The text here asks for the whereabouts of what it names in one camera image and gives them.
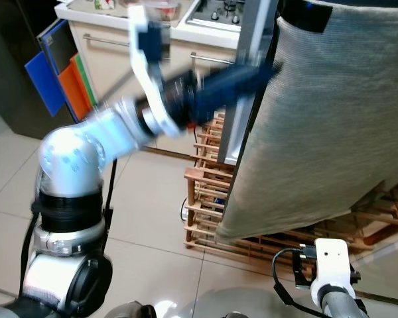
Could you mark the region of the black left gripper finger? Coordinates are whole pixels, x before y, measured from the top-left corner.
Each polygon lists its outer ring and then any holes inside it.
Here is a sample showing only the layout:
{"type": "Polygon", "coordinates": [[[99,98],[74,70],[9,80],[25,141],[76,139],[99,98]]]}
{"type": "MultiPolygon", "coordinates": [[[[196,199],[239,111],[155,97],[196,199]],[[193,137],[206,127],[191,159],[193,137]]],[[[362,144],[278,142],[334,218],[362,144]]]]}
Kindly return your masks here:
{"type": "Polygon", "coordinates": [[[214,68],[202,77],[203,91],[229,91],[256,93],[266,88],[269,82],[282,70],[281,62],[264,61],[259,66],[235,63],[214,68]]]}
{"type": "Polygon", "coordinates": [[[256,91],[253,85],[245,82],[209,83],[201,87],[196,95],[196,112],[212,113],[238,98],[253,95],[256,91]]]}

